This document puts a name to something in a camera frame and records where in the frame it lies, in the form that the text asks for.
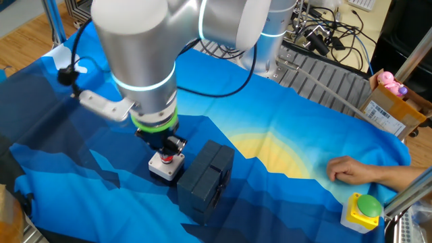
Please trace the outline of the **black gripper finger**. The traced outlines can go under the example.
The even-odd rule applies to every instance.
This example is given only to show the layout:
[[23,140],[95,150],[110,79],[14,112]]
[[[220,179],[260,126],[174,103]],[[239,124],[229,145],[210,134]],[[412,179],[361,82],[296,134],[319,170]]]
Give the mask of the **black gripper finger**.
[[165,136],[163,138],[163,158],[173,157],[174,155],[179,155],[184,150],[187,144],[187,140],[176,136]]
[[148,134],[146,134],[145,132],[141,131],[141,130],[137,130],[135,131],[134,135],[138,138],[140,138],[141,140],[143,140],[147,145],[151,145],[150,140],[149,140],[149,136]]

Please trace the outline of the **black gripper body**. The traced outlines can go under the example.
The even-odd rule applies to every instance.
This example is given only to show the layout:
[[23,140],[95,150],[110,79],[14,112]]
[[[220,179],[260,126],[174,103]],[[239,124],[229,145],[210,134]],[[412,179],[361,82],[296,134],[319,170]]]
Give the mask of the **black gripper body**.
[[177,128],[168,128],[161,132],[145,132],[148,134],[149,140],[150,140],[150,147],[155,151],[163,152],[163,138],[165,136],[171,136],[175,135],[177,132]]

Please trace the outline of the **person's hand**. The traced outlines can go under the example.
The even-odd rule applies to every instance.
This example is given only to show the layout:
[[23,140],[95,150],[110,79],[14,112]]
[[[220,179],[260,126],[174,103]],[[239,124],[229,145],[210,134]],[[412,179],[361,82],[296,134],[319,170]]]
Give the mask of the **person's hand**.
[[343,156],[331,159],[326,168],[328,178],[351,185],[361,185],[381,180],[381,168],[376,165],[366,165],[352,157]]

